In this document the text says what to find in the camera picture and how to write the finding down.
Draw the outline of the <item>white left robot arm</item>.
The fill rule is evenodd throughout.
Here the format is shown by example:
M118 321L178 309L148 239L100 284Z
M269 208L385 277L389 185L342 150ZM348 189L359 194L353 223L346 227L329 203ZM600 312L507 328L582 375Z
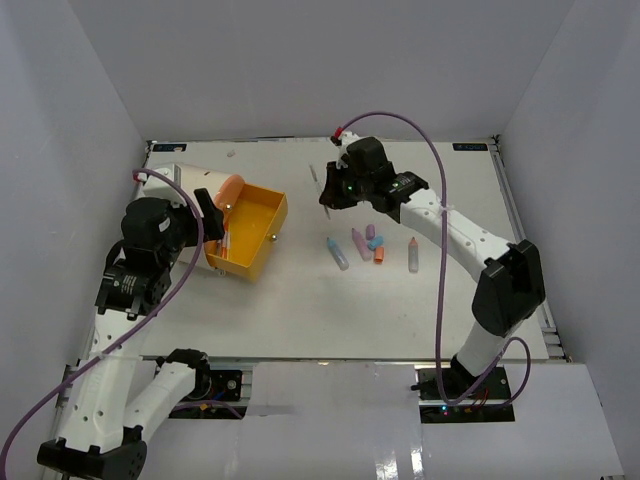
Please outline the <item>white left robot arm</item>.
M209 392L205 354L176 349L161 359L159 377L128 399L150 320L177 290L171 270L178 257L223 235L223 212L206 189L185 200L142 197L127 206L95 301L89 368L73 383L75 401L57 437L40 446L39 465L81 479L136 479L171 410Z

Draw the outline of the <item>light blue highlighter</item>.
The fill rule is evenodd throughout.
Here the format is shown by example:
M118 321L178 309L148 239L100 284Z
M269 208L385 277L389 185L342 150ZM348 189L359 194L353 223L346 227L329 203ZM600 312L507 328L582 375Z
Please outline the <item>light blue highlighter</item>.
M326 245L338 268L341 271L346 271L349 268L349 262L337 242L333 238L328 237L326 239Z

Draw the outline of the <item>cream cylindrical drawer organizer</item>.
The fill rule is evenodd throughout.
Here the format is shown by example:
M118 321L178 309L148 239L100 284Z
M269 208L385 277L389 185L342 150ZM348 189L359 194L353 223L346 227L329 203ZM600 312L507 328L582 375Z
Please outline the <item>cream cylindrical drawer organizer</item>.
M187 207L189 207L191 209L190 204L185 200L185 197L188 197L190 199L190 202L196 208L199 217L201 218L201 211L200 211L200 207L198 206L198 203L196 201L196 198L195 198L195 195L194 195L194 190L198 189L198 188L206 188L208 190L211 198L212 198L212 196L214 195L214 186L213 186L214 174L217 173L217 172L220 172L220 171L206 169L206 168L203 168L203 167L196 167L196 166L192 166L192 165L188 165L188 164L184 164L184 163L169 163L169 164L177 164L180 167L180 171L181 171L181 176L180 176L181 185L180 186L178 186L175 183L169 181L168 179L163 178L161 175L159 175L155 171L154 171L155 175L153 175L153 176L156 176L159 179L164 180L167 184L171 185L182 196L182 198L183 198L183 200L185 202L185 205L172 204L168 200L171 203L172 206L174 206L174 207L187 206ZM225 232L227 230L229 230L229 227L227 226L227 221L224 221L224 228L225 228ZM210 242L213 242L215 247L221 248L222 240L210 241ZM208 267L206 265L206 258L205 258L205 255L204 255L205 244L206 243L203 242L201 254L200 254L200 257L199 257L196 265L198 267L201 267L201 268L207 268L207 269L211 269L211 270L219 270L219 269Z

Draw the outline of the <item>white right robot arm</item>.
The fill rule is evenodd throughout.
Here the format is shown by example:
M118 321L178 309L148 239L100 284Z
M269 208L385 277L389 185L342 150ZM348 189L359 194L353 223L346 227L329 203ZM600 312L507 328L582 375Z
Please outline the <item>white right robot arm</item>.
M441 395L452 387L463 398L477 397L513 334L546 299L538 248L490 233L449 207L426 180L396 172L377 138L343 132L330 141L338 157L326 165L321 205L343 210L367 202L430 240L443 261L454 259L475 281L475 322L449 368L436 369L436 386Z

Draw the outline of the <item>blue slim pen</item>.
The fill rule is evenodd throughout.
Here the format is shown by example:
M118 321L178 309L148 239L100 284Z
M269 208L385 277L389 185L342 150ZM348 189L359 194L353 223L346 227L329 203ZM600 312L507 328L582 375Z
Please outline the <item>blue slim pen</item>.
M312 180L314 182L314 185L315 185L315 188L316 188L316 191L317 191L317 194L318 194L318 199L320 200L320 197L322 196L322 193L323 193L323 187L319 182L319 178L318 178L317 172L316 172L316 170L315 170L313 165L309 164L309 170L310 170L310 173L311 173L311 176L312 176ZM328 220L331 220L331 216L330 216L330 212L329 212L328 207L326 205L324 205L323 203L321 203L321 202L320 202L320 204L321 204L321 206L322 206L322 208L324 210L326 218Z

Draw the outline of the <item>orange top drawer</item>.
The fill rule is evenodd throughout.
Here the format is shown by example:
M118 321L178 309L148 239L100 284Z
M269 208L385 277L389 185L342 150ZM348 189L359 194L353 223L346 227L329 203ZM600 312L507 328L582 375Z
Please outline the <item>orange top drawer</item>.
M224 221L229 219L244 185L244 178L238 174L224 172L214 174L212 198L215 206L223 213Z

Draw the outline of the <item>yellow drawer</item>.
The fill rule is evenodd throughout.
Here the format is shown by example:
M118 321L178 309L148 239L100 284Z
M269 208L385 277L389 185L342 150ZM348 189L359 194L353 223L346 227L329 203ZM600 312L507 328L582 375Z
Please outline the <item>yellow drawer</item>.
M245 183L227 220L231 232L228 259L220 256L221 248L207 242L204 247L206 265L255 282L261 275L288 213L284 192Z

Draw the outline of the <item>orange clear highlighter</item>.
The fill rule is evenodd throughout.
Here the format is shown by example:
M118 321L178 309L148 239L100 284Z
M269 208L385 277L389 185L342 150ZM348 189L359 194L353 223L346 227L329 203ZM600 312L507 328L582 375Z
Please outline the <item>orange clear highlighter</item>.
M408 244L408 270L411 273L419 271L419 245L415 237Z

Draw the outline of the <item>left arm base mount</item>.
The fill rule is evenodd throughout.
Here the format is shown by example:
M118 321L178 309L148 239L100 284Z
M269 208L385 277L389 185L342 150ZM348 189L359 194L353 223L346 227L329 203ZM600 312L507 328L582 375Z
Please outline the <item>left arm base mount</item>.
M194 389L169 414L172 419L241 420L249 402L249 385L242 370L199 367Z

